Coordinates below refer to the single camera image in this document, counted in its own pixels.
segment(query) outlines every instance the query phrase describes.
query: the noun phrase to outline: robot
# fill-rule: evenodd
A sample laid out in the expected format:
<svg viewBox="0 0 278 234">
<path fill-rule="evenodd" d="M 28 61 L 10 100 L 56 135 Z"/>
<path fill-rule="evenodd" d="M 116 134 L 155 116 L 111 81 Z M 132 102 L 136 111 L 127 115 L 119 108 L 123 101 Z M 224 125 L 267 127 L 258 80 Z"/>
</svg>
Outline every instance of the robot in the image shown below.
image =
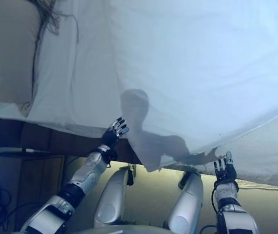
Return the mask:
<svg viewBox="0 0 278 234">
<path fill-rule="evenodd" d="M 21 233 L 61 234 L 76 207 L 106 170 L 116 153 L 114 148 L 129 128 L 125 120 L 118 118 L 103 134 L 102 145 L 93 150 L 84 164 L 61 191 L 50 198 L 22 226 Z M 237 199 L 239 190 L 231 153 L 223 162 L 214 163 L 217 181 L 213 194 L 218 204 L 216 211 L 218 234 L 257 234 L 253 217 L 246 212 Z M 98 202 L 93 229 L 80 234 L 193 234 L 195 233 L 203 203 L 203 182 L 194 169 L 184 176 L 183 191 L 177 199 L 163 228 L 129 224 L 123 219 L 124 199 L 127 185 L 133 184 L 134 170 L 124 167 L 109 179 Z"/>
</svg>

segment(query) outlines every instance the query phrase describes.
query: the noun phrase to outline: pillow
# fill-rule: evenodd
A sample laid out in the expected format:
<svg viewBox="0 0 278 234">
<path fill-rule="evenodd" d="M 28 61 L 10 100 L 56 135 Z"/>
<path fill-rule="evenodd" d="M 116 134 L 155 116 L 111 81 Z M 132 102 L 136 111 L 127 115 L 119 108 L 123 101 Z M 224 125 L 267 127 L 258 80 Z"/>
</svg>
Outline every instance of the pillow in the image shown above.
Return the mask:
<svg viewBox="0 0 278 234">
<path fill-rule="evenodd" d="M 33 63 L 40 25 L 34 4 L 0 0 L 0 101 L 18 104 L 25 115 L 35 94 Z"/>
</svg>

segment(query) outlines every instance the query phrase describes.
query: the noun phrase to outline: white bedsheet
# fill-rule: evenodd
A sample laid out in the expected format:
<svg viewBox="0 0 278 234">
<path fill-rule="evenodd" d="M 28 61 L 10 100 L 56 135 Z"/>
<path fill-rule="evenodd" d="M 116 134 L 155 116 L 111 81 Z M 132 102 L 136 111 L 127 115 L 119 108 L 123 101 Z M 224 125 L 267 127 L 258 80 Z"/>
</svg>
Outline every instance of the white bedsheet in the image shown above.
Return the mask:
<svg viewBox="0 0 278 234">
<path fill-rule="evenodd" d="M 59 36 L 45 33 L 29 116 L 0 103 L 1 118 L 99 137 L 123 114 L 149 171 L 198 164 L 194 155 L 206 151 L 199 163 L 212 173 L 210 161 L 231 150 L 240 178 L 278 174 L 278 0 L 72 0 L 56 8 L 76 17 L 78 34 L 73 17 L 61 18 Z"/>
</svg>

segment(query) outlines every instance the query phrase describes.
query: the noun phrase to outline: black cable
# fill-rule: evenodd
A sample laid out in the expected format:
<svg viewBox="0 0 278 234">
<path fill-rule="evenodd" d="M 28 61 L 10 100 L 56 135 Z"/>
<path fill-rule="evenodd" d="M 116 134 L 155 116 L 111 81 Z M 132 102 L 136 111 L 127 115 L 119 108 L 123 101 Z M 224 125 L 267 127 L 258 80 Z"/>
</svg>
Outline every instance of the black cable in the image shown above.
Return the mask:
<svg viewBox="0 0 278 234">
<path fill-rule="evenodd" d="M 216 206 L 215 206 L 215 203 L 214 203 L 214 201 L 213 201 L 213 195 L 214 195 L 215 191 L 216 191 L 216 188 L 214 188 L 214 189 L 212 190 L 212 193 L 211 193 L 211 204 L 212 204 L 212 207 L 213 207 L 215 213 L 218 213 L 218 211 L 217 211 L 217 209 L 216 209 Z"/>
<path fill-rule="evenodd" d="M 203 231 L 206 229 L 206 228 L 216 228 L 217 226 L 216 225 L 206 225 L 206 226 L 203 226 L 202 229 L 199 231 L 199 234 L 202 234 Z"/>
<path fill-rule="evenodd" d="M 7 216 L 8 216 L 7 207 L 3 206 L 3 217 L 5 218 Z M 8 231 L 8 227 L 9 227 L 9 219 L 7 219 L 7 221 L 2 224 L 2 230 L 6 233 Z"/>
<path fill-rule="evenodd" d="M 18 209 L 24 207 L 24 206 L 29 206 L 29 205 L 38 205 L 38 206 L 42 206 L 41 203 L 38 202 L 28 202 L 28 203 L 24 203 L 22 205 L 17 206 L 16 208 L 14 208 L 2 221 L 0 221 L 0 227 L 4 224 L 4 222 L 6 220 L 8 220 L 10 218 L 11 215 L 13 215 Z"/>
<path fill-rule="evenodd" d="M 77 159 L 79 159 L 80 157 L 83 157 L 83 156 L 85 156 L 86 154 L 84 154 L 84 155 L 80 155 L 80 156 L 76 156 L 75 158 L 73 158 L 71 161 L 69 161 L 69 163 L 67 164 L 67 166 L 69 166 L 71 163 L 73 163 L 74 161 L 76 161 Z"/>
</svg>

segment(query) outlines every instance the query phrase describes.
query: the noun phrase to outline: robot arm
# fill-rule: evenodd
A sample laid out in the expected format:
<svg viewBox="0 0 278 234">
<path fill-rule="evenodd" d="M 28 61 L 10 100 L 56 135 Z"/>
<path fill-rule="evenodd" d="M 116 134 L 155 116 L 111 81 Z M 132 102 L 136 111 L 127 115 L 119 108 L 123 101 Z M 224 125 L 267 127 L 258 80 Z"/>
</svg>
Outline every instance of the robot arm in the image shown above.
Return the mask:
<svg viewBox="0 0 278 234">
<path fill-rule="evenodd" d="M 215 199 L 218 203 L 217 233 L 258 234 L 256 222 L 237 199 L 239 187 L 235 181 L 236 171 L 231 152 L 226 153 L 224 166 L 220 159 L 218 164 L 214 163 L 217 176 L 217 181 L 214 184 Z"/>
<path fill-rule="evenodd" d="M 107 165 L 114 159 L 114 147 L 129 130 L 124 122 L 122 118 L 118 118 L 107 129 L 102 136 L 102 145 L 89 154 L 60 192 L 26 221 L 21 232 L 52 234 L 65 231 L 65 222 L 71 218 L 75 208 L 96 185 Z"/>
</svg>

